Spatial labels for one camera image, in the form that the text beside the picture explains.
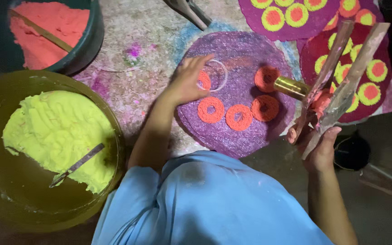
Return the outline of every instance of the green bucket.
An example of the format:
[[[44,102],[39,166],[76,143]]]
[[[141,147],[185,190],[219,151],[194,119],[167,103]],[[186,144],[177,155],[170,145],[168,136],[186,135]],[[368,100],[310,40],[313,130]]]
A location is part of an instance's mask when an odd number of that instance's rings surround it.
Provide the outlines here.
[[[10,31],[8,9],[19,5],[20,0],[0,0],[0,74],[24,70],[24,54]],[[90,16],[83,36],[59,62],[46,68],[48,71],[73,75],[86,67],[99,52],[104,39],[104,23],[98,0],[32,0],[29,2],[60,2],[73,9],[89,9]]]

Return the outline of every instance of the blue sleeve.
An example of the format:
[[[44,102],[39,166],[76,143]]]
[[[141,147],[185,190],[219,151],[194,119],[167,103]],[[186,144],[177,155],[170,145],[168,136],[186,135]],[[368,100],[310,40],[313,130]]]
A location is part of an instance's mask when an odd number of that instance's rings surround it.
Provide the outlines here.
[[[151,209],[158,191],[159,175],[150,167],[132,167],[119,188],[107,198],[92,245],[114,243],[119,234],[134,227],[139,215]]]

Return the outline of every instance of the light blue garment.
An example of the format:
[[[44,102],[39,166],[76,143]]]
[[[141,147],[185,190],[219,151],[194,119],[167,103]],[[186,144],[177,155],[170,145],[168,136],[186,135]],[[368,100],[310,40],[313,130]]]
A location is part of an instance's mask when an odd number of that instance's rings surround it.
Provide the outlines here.
[[[132,167],[107,199],[93,245],[332,244],[272,177],[212,151]]]

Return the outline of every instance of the magenta mat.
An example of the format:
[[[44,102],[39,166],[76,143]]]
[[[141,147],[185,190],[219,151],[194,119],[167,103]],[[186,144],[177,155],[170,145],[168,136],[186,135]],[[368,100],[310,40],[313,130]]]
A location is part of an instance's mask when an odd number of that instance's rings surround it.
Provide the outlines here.
[[[299,38],[309,38],[318,35],[330,19],[335,15],[338,8],[340,7],[339,1],[328,0],[326,5],[317,11],[308,11],[309,18],[307,23],[301,27],[291,27],[286,22],[279,31],[268,31],[264,28],[261,16],[264,9],[258,9],[252,5],[250,0],[238,0],[241,12],[246,18],[247,24],[260,34],[265,35],[270,40],[281,40],[290,41]],[[295,3],[302,3],[303,0],[296,0]],[[282,13],[285,14],[287,7],[280,7],[273,1],[270,6],[281,9]]]

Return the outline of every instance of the hand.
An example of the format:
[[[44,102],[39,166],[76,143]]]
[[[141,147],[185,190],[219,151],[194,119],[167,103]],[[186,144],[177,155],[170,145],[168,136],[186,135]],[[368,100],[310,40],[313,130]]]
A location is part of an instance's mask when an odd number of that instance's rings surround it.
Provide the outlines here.
[[[210,95],[210,91],[199,89],[197,79],[205,63],[214,58],[214,54],[187,58],[176,70],[176,77],[163,91],[162,97],[174,106],[184,104]]]
[[[287,133],[287,138],[290,143],[291,139],[296,136],[297,125],[292,126]],[[328,170],[334,170],[334,143],[337,134],[341,131],[340,127],[331,127],[320,138],[317,147],[308,155],[304,161],[304,167],[308,173],[320,174]],[[308,142],[317,132],[311,127],[306,126],[302,129],[302,133],[297,141],[297,149],[301,154],[305,151]]]

